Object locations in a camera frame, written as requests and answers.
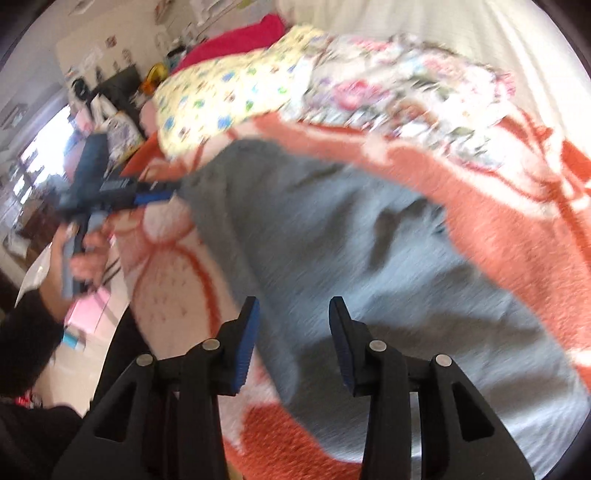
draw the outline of wall decoration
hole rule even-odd
[[[117,37],[115,35],[111,35],[109,38],[105,40],[105,45],[107,48],[113,48],[117,45]]]
[[[27,114],[28,106],[25,103],[19,103],[12,108],[6,117],[2,119],[0,127],[2,130],[9,130],[16,127]]]
[[[95,0],[80,0],[68,15],[82,15],[95,3]]]
[[[90,70],[94,65],[96,65],[102,57],[103,51],[97,45],[95,45],[84,56],[84,58],[82,58],[80,66],[78,67],[78,72],[80,74],[84,74],[85,72]]]
[[[124,48],[121,52],[123,55],[123,60],[128,67],[131,67],[134,64],[134,58],[131,55],[131,50],[128,48]]]
[[[101,70],[101,68],[99,66],[97,66],[95,68],[95,78],[96,78],[97,85],[99,83],[103,83],[105,81],[105,74],[103,73],[103,71]]]

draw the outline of yellow object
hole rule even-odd
[[[325,38],[299,25],[268,49],[207,60],[167,79],[154,95],[162,151],[175,157],[246,118],[278,110],[291,97],[298,60]]]

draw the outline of pink cloth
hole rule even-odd
[[[285,25],[279,15],[266,15],[257,24],[230,30],[198,45],[178,64],[173,74],[200,61],[270,47],[283,35],[285,35]]]

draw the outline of pink blanket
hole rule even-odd
[[[497,127],[514,153],[471,170],[401,140],[286,124],[272,113],[238,125],[173,163],[155,153],[147,179],[178,178],[243,137],[351,163],[422,192],[447,210],[459,252],[541,319],[591,385],[591,161],[515,110]],[[185,353],[236,317],[225,279],[181,201],[113,218],[138,324],[159,358]],[[228,459],[253,479],[356,479],[359,465],[325,455],[281,407],[259,358],[242,392],[220,398]]]

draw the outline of blanket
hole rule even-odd
[[[496,171],[473,170],[401,139],[285,123],[263,115],[143,178],[177,179],[238,138],[273,140],[293,154],[341,161],[420,192],[446,208],[456,250],[543,323],[591,385],[591,161],[558,133],[515,110],[495,127],[512,152]],[[159,358],[215,335],[238,307],[188,206],[173,200],[112,218],[131,306]],[[326,454],[282,407],[260,357],[236,398],[220,399],[226,456],[251,479],[357,479],[359,465]]]
[[[343,386],[333,296],[404,354],[451,355],[537,478],[580,430],[589,396],[563,351],[457,253],[423,195],[257,140],[234,142],[180,194],[235,301],[260,299],[257,348],[282,405],[332,457],[361,462],[369,413]]]

